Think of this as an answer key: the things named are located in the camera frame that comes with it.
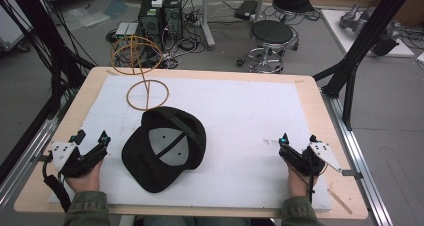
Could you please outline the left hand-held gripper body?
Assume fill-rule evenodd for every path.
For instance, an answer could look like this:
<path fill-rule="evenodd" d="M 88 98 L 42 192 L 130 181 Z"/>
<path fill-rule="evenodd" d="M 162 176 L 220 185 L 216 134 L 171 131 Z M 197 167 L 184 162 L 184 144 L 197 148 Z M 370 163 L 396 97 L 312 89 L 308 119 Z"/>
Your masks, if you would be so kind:
<path fill-rule="evenodd" d="M 82 155 L 75 142 L 52 143 L 52 156 L 55 169 L 64 177 L 78 178 L 89 173 L 107 155 L 108 142 L 99 142 L 89 152 Z"/>

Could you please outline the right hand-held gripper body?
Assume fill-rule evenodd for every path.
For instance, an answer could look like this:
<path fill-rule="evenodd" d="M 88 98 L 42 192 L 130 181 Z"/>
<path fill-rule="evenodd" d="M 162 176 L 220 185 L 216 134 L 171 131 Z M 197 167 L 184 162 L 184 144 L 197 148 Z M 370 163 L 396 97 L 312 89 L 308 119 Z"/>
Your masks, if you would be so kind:
<path fill-rule="evenodd" d="M 310 142 L 306 149 L 299 153 L 287 141 L 280 141 L 280 157 L 303 175 L 319 176 L 326 165 L 341 173 L 342 168 L 327 143 Z"/>

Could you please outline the person's left hand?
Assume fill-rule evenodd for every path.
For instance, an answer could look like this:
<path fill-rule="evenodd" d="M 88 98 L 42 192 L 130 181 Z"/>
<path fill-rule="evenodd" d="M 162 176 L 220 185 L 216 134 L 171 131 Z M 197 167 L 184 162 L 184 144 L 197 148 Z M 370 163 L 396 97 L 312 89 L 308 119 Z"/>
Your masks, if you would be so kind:
<path fill-rule="evenodd" d="M 101 166 L 102 161 L 97 163 L 89 173 L 78 178 L 67 177 L 65 181 L 74 193 L 98 191 L 100 189 Z"/>

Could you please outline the person's right hand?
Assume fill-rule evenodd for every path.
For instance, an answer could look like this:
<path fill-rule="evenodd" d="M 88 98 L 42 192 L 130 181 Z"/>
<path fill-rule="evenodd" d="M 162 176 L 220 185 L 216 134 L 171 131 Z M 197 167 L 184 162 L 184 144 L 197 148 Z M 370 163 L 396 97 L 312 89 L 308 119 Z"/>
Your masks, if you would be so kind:
<path fill-rule="evenodd" d="M 290 164 L 288 167 L 287 187 L 292 197 L 308 197 L 309 177 L 296 171 Z"/>

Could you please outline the black baseball cap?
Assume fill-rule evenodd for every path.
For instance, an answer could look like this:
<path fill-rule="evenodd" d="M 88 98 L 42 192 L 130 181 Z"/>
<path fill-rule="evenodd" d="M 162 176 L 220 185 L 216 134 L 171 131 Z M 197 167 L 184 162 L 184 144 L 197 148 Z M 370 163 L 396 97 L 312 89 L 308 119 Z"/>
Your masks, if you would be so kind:
<path fill-rule="evenodd" d="M 147 110 L 125 143 L 121 158 L 137 183 L 162 192 L 186 170 L 196 169 L 206 151 L 206 131 L 192 114 L 173 107 Z"/>

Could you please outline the white foam mat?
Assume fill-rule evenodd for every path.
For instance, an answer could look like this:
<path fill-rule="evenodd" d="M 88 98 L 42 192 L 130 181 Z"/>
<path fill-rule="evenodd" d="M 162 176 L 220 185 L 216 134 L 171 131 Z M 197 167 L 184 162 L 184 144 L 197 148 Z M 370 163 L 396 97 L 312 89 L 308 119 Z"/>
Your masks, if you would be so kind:
<path fill-rule="evenodd" d="M 87 153 L 103 130 L 111 141 L 103 161 L 102 190 L 114 205 L 195 208 L 277 209 L 288 196 L 287 167 L 278 139 L 304 150 L 310 138 L 300 92 L 294 83 L 244 79 L 162 77 L 170 96 L 166 107 L 195 116 L 206 131 L 201 164 L 186 170 L 165 190 L 144 190 L 122 162 L 122 149 L 141 125 L 145 111 L 131 108 L 126 92 L 137 77 L 109 76 L 85 117 L 86 136 L 79 146 Z"/>

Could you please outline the wooden stick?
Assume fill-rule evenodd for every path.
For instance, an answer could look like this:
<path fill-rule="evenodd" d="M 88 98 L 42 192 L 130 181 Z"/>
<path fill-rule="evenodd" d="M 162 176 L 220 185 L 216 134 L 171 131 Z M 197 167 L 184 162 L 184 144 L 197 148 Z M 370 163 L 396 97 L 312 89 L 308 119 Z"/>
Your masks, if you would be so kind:
<path fill-rule="evenodd" d="M 353 211 L 348 207 L 348 205 L 331 189 L 327 189 L 329 194 L 338 202 L 338 204 L 349 214 L 352 215 Z"/>

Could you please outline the black round stool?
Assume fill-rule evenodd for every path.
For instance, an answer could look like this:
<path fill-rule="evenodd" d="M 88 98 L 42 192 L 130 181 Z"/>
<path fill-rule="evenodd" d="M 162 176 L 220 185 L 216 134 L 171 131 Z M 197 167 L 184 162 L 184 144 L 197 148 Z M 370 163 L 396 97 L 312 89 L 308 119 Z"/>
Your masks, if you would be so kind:
<path fill-rule="evenodd" d="M 293 43 L 293 50 L 299 45 L 297 31 L 283 22 L 262 20 L 255 22 L 250 30 L 250 38 L 256 43 L 236 61 L 237 66 L 248 66 L 250 72 L 275 74 L 284 69 L 285 48 Z"/>

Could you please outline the white floor board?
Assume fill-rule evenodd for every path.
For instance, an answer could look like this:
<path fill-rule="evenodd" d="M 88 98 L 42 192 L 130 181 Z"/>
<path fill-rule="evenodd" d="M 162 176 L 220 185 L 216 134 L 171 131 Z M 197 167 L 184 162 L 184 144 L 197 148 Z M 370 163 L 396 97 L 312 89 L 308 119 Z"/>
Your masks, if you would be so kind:
<path fill-rule="evenodd" d="M 349 28 L 343 29 L 339 26 L 340 18 L 345 11 L 322 9 L 321 14 L 339 46 L 344 52 L 347 52 L 353 45 L 356 34 Z M 410 58 L 414 56 L 414 53 L 400 39 L 397 39 L 396 42 L 398 45 L 387 54 L 387 57 Z"/>

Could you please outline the small grey box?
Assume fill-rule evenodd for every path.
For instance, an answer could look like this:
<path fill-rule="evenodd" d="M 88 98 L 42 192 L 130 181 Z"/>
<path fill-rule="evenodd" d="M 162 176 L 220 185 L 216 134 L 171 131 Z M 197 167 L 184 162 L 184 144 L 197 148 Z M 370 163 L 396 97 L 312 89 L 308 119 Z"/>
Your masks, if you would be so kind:
<path fill-rule="evenodd" d="M 139 31 L 139 24 L 135 22 L 121 22 L 115 32 L 118 40 L 130 40 L 132 37 L 137 36 Z"/>

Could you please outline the black computer tower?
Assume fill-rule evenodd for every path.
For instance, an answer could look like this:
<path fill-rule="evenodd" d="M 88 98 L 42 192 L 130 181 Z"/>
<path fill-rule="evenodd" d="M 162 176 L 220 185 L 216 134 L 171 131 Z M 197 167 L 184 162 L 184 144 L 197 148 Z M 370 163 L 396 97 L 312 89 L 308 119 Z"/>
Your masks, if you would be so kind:
<path fill-rule="evenodd" d="M 163 10 L 168 38 L 182 39 L 182 0 L 164 0 Z"/>
<path fill-rule="evenodd" d="M 138 21 L 142 36 L 155 43 L 162 50 L 163 10 L 161 7 L 154 7 L 154 2 L 156 0 L 142 0 Z"/>

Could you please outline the black flat case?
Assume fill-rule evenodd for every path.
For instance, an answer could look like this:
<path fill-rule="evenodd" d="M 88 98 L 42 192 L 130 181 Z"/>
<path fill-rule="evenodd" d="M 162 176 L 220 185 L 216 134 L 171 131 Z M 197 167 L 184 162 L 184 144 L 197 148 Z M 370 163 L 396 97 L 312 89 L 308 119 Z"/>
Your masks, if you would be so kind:
<path fill-rule="evenodd" d="M 246 0 L 236 9 L 234 16 L 238 19 L 249 20 L 256 13 L 257 1 Z"/>

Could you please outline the stool with hat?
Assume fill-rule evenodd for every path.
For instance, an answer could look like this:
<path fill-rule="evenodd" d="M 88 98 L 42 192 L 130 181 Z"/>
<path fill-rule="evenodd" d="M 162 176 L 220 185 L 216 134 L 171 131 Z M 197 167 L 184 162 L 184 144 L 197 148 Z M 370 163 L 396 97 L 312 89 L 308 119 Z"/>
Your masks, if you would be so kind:
<path fill-rule="evenodd" d="M 282 15 L 281 20 L 283 22 L 314 11 L 309 0 L 272 0 L 272 6 Z"/>

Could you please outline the grey metal stand leg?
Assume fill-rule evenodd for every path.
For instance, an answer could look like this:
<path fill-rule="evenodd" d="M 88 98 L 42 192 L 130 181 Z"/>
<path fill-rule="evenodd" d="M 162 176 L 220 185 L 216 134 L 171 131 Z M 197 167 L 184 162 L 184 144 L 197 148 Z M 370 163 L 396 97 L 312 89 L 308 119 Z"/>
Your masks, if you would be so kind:
<path fill-rule="evenodd" d="M 216 43 L 208 24 L 208 0 L 202 0 L 201 28 L 206 40 L 207 49 L 213 50 L 216 46 Z"/>

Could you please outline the aluminium rail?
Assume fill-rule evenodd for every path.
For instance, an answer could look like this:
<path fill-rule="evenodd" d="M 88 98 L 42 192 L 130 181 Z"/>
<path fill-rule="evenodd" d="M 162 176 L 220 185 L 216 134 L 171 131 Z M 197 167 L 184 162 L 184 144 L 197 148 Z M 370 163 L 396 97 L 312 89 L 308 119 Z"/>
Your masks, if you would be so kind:
<path fill-rule="evenodd" d="M 331 98 L 324 93 L 321 95 L 339 135 L 345 156 L 351 166 L 351 175 L 359 186 L 367 211 L 371 214 L 376 226 L 394 226 L 357 138 L 342 120 L 342 103 L 339 99 Z"/>
<path fill-rule="evenodd" d="M 72 101 L 73 97 L 62 98 L 59 108 L 52 110 L 53 99 L 49 98 L 0 165 L 0 214 L 29 173 L 32 165 L 37 163 Z"/>

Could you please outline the black frame strut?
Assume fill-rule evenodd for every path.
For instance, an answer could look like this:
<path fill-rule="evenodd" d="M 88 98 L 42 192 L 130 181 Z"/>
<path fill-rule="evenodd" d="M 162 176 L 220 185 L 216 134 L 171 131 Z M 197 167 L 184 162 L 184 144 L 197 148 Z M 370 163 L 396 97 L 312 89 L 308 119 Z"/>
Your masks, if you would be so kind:
<path fill-rule="evenodd" d="M 315 81 L 331 76 L 330 81 L 322 87 L 323 93 L 331 98 L 338 98 L 340 90 L 345 88 L 342 120 L 349 130 L 352 130 L 351 112 L 357 69 L 370 49 L 377 43 L 383 30 L 406 1 L 380 0 L 374 13 L 345 56 L 334 66 L 313 76 Z"/>

